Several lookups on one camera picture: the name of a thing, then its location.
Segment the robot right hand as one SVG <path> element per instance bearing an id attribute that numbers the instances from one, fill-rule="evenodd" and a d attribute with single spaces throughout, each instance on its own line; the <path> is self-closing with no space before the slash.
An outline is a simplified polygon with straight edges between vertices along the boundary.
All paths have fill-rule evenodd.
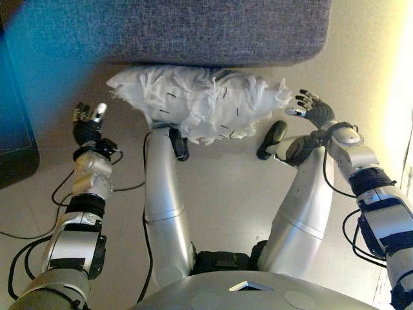
<path id="1" fill-rule="evenodd" d="M 336 121 L 333 109 L 309 90 L 301 89 L 295 99 L 301 108 L 286 108 L 287 115 L 307 119 L 317 129 L 327 127 L 329 123 Z"/>

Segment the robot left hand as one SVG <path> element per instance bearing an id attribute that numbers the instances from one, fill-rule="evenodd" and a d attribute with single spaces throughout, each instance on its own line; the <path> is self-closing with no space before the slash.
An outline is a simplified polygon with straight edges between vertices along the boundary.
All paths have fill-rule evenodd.
<path id="1" fill-rule="evenodd" d="M 78 103 L 73 112 L 73 137 L 79 147 L 96 149 L 101 140 L 101 126 L 107 104 L 99 103 L 94 110 L 90 105 Z"/>

